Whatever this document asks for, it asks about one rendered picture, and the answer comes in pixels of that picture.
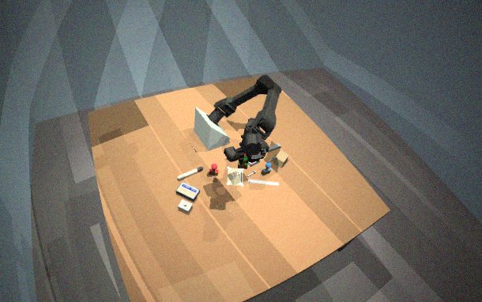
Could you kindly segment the white marker pen with black cap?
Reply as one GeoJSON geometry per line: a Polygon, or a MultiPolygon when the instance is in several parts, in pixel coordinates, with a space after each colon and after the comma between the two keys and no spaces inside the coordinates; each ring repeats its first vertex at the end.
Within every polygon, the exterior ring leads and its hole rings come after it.
{"type": "Polygon", "coordinates": [[[190,170],[189,172],[186,172],[186,173],[178,176],[177,179],[178,179],[178,180],[181,180],[181,179],[183,179],[183,178],[185,178],[185,177],[187,177],[187,176],[190,176],[191,174],[194,174],[195,172],[200,172],[200,171],[202,171],[202,170],[203,170],[203,167],[196,168],[196,169],[194,169],[194,170],[190,170]]]}

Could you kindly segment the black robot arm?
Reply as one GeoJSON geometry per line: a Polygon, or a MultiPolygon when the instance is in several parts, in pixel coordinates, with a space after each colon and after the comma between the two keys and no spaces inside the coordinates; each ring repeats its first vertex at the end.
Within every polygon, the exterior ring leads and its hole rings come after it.
{"type": "Polygon", "coordinates": [[[218,122],[223,116],[226,118],[235,113],[236,108],[255,98],[259,94],[267,94],[263,109],[257,114],[255,118],[249,118],[243,133],[244,137],[244,153],[247,154],[249,162],[260,161],[264,159],[266,150],[261,149],[262,138],[266,140],[274,130],[276,125],[275,110],[278,103],[278,97],[282,89],[267,75],[261,76],[253,85],[253,87],[246,89],[235,97],[227,97],[223,100],[218,100],[214,107],[215,109],[210,115],[207,115],[209,120],[218,126],[218,122]],[[221,111],[222,110],[222,111],[221,111]],[[265,133],[260,129],[265,131],[265,133]]]}

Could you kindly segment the red hand stamp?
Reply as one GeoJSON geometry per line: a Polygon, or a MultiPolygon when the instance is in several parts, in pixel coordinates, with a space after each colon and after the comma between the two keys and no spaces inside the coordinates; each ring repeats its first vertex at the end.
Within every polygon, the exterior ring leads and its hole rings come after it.
{"type": "Polygon", "coordinates": [[[217,169],[217,165],[216,164],[212,164],[211,165],[211,168],[209,169],[209,175],[211,176],[217,176],[218,174],[218,170],[217,169]]]}

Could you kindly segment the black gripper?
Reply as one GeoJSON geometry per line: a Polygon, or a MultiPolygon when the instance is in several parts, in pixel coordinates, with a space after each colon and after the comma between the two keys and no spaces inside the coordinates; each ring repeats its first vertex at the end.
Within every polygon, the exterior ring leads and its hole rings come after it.
{"type": "MultiPolygon", "coordinates": [[[[224,155],[228,158],[230,162],[239,160],[239,164],[242,165],[243,159],[246,159],[244,156],[244,137],[241,135],[242,142],[239,143],[240,148],[235,149],[234,146],[227,147],[224,149],[224,155]]],[[[262,146],[260,146],[261,149],[265,149],[266,152],[269,151],[269,145],[266,143],[266,141],[262,138],[262,146]]]]}

